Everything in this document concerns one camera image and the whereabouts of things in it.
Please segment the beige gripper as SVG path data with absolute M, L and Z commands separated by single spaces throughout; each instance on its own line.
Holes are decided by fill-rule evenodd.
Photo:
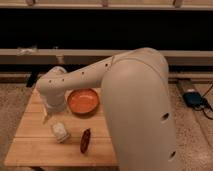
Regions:
M 66 109 L 66 102 L 65 100 L 60 100 L 59 102 L 56 101 L 49 101 L 45 99 L 43 101 L 44 104 L 44 119 L 43 123 L 47 123 L 48 120 L 57 113 L 63 112 Z

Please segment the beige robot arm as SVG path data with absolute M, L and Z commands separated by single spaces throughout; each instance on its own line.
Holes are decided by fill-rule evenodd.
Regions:
M 49 113 L 66 107 L 68 90 L 100 88 L 120 171 L 181 171 L 168 86 L 168 63 L 140 48 L 68 73 L 56 66 L 36 89 Z

